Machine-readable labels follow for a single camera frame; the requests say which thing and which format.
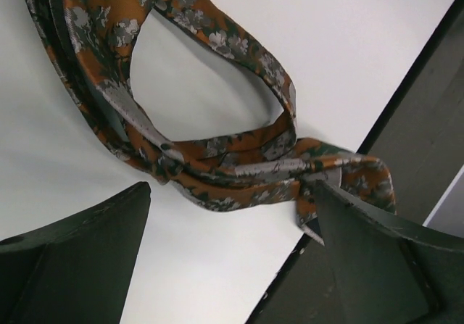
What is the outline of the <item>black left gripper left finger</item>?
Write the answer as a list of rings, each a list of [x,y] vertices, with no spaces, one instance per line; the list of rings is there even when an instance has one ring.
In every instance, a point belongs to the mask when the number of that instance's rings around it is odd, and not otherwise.
[[[119,323],[150,208],[138,182],[1,241],[2,323]]]

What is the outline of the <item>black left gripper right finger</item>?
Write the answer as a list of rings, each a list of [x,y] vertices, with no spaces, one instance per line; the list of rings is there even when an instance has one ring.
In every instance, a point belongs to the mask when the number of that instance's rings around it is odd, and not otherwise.
[[[317,181],[323,242],[303,238],[251,323],[461,323],[463,240]]]

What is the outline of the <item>orange floral tie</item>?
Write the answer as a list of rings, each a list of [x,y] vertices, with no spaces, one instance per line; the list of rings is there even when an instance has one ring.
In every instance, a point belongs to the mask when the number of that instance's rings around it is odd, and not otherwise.
[[[281,63],[211,0],[25,0],[51,63],[95,136],[118,159],[169,183],[195,205],[234,212],[293,201],[304,233],[320,241],[314,183],[324,180],[395,213],[383,161],[297,135],[296,89]],[[221,133],[189,110],[184,93],[156,87],[172,106],[156,125],[131,87],[131,62],[151,13],[255,78],[281,108],[269,123]]]

